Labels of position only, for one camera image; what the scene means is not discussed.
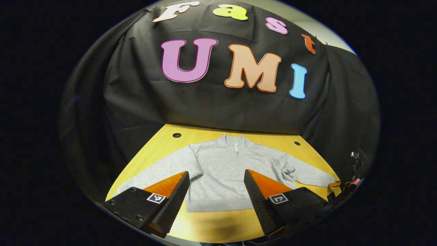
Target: yellow table surface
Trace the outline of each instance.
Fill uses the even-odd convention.
[[[174,138],[174,133],[180,133],[181,137]],[[144,145],[120,173],[109,190],[106,200],[113,197],[116,189],[121,184],[161,158],[189,144],[217,139],[223,133],[234,137],[244,135],[254,143],[275,148],[301,159],[331,174],[338,180],[338,176],[328,163],[301,136],[230,132],[166,124]],[[296,185],[298,188],[303,186],[309,188],[325,200],[331,192],[334,191],[335,195],[341,192],[339,187],[323,188],[303,185],[298,182],[296,182]],[[185,240],[210,243],[238,242],[264,236],[254,209],[186,212],[185,201],[182,203],[168,235]]]

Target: sweatshirt sleeve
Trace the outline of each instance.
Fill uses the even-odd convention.
[[[289,154],[285,154],[282,159],[285,161],[283,174],[301,184],[328,187],[330,183],[336,182],[332,175]]]
[[[189,172],[190,179],[203,174],[197,156],[191,145],[183,147],[160,159],[136,176],[124,182],[120,187],[118,187],[114,196],[117,196],[133,186],[144,189],[183,171]]]

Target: sweatshirt collar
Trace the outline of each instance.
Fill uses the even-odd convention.
[[[238,143],[238,147],[246,147],[247,145],[249,145],[250,143],[252,143],[250,140],[248,140],[247,138],[245,138],[243,135],[241,135],[240,137],[232,137],[232,136],[228,136],[226,135],[226,133],[223,134],[223,136],[220,137],[220,139],[228,146],[233,147],[234,146],[234,142]]]

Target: foam letter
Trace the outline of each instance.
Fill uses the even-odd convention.
[[[176,39],[162,43],[163,54],[163,73],[169,80],[181,83],[190,83],[203,78],[208,70],[209,57],[212,47],[219,42],[216,39],[196,39],[193,44],[197,48],[196,65],[190,71],[179,68],[180,49],[185,46],[187,41]]]
[[[153,22],[159,22],[159,21],[173,19],[177,16],[177,14],[175,14],[176,11],[179,13],[183,13],[183,12],[188,10],[190,5],[197,6],[199,4],[200,4],[200,2],[195,1],[195,2],[189,2],[189,3],[183,3],[183,4],[170,5],[170,6],[166,7],[164,13],[162,13],[161,16],[159,16],[158,18],[154,19]]]
[[[284,22],[279,21],[279,20],[277,20],[275,18],[272,18],[272,17],[267,17],[266,21],[267,21],[266,26],[270,30],[273,30],[275,32],[279,32],[281,34],[287,34],[288,33],[287,29],[285,28]]]
[[[291,68],[295,71],[295,81],[293,82],[293,88],[290,90],[290,96],[304,99],[305,93],[303,92],[303,86],[305,83],[306,68],[297,64],[292,64]]]
[[[232,17],[241,21],[248,19],[248,17],[246,16],[247,10],[243,7],[231,4],[220,4],[218,7],[219,8],[212,11],[215,15]]]
[[[311,40],[311,38],[310,38],[308,35],[305,35],[305,34],[302,34],[302,37],[305,38],[305,45],[306,45],[306,48],[307,48],[311,53],[315,54],[315,53],[316,53],[316,50],[313,49],[313,47],[312,47],[312,46],[314,45],[314,42]]]
[[[231,44],[229,49],[234,53],[231,76],[225,80],[225,85],[231,88],[241,88],[244,81],[241,80],[242,73],[246,75],[247,85],[252,88],[262,76],[258,89],[267,92],[276,91],[277,66],[281,62],[278,55],[267,53],[257,64],[252,50],[244,45]]]

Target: quarter-zip sweatshirt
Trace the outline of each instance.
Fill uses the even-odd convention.
[[[287,153],[240,137],[222,137],[183,147],[123,183],[115,195],[134,186],[144,189],[183,171],[190,174],[185,196],[187,212],[232,211],[253,208],[244,185],[251,169],[292,189],[295,181],[327,187],[336,179]]]

